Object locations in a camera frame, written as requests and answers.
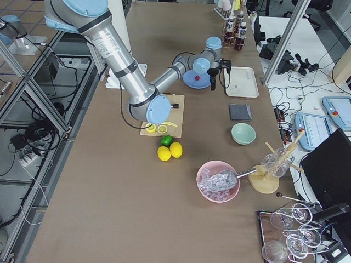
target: metal stand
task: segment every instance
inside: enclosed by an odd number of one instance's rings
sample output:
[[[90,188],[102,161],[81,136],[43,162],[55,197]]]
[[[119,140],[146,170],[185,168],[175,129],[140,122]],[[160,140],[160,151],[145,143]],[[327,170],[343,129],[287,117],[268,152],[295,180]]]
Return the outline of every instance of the metal stand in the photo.
[[[296,7],[291,15],[290,21],[287,24],[284,34],[281,37],[281,40],[276,48],[276,51],[274,52],[274,55],[272,57],[272,60],[270,61],[270,64],[268,66],[268,69],[262,79],[262,84],[263,85],[268,85],[270,79],[272,78],[272,75],[274,74],[276,68],[278,67],[278,64],[280,60],[282,59],[286,46],[289,42],[290,37],[294,33],[295,28],[297,27],[300,19],[304,15],[308,5],[309,5],[310,0],[299,0],[298,3],[296,4]]]

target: plastic scoop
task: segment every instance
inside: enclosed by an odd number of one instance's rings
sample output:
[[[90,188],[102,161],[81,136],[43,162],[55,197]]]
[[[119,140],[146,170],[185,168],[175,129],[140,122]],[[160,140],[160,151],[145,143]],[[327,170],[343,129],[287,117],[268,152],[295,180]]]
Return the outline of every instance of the plastic scoop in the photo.
[[[237,185],[238,178],[254,172],[256,172],[256,168],[252,168],[239,174],[235,174],[232,170],[223,170],[211,177],[203,178],[199,182],[199,187],[211,192],[226,191]]]

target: wooden tray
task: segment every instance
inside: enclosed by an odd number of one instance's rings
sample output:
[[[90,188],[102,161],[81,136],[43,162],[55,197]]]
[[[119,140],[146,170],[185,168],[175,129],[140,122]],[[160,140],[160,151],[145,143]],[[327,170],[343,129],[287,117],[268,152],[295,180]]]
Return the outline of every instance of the wooden tray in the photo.
[[[183,113],[184,113],[184,100],[185,96],[184,95],[175,95],[175,94],[165,94],[166,97],[170,100],[171,104],[179,104],[179,108],[172,108],[171,113],[169,114],[169,117],[167,121],[173,122],[177,124],[177,127],[166,125],[167,126],[167,132],[160,134],[156,131],[154,133],[148,133],[145,129],[140,130],[140,135],[146,135],[146,136],[165,136],[165,135],[171,135],[174,138],[181,138],[182,137],[182,127],[183,127]],[[147,125],[147,122],[143,122],[141,124],[142,127],[145,127]]]

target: power strip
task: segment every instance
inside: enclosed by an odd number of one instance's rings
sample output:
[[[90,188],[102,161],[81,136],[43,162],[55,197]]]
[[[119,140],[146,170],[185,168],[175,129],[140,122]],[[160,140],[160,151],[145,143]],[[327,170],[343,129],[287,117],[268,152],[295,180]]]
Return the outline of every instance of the power strip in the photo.
[[[21,164],[21,166],[27,167],[38,158],[39,156],[36,155],[35,153],[29,153],[25,155],[25,157],[23,157],[22,159],[19,159],[19,163]]]

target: lemon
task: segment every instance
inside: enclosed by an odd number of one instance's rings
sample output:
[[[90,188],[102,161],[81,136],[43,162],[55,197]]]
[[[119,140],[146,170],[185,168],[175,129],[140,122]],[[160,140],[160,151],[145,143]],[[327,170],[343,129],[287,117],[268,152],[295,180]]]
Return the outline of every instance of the lemon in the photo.
[[[182,156],[183,154],[183,147],[180,143],[178,143],[177,141],[173,142],[171,144],[171,146],[169,147],[169,149],[171,150],[171,155],[174,158],[179,158],[180,156]]]
[[[171,157],[171,152],[166,146],[161,146],[157,149],[157,155],[161,161],[168,161]]]
[[[148,133],[154,133],[156,131],[156,125],[148,123],[145,127]]]

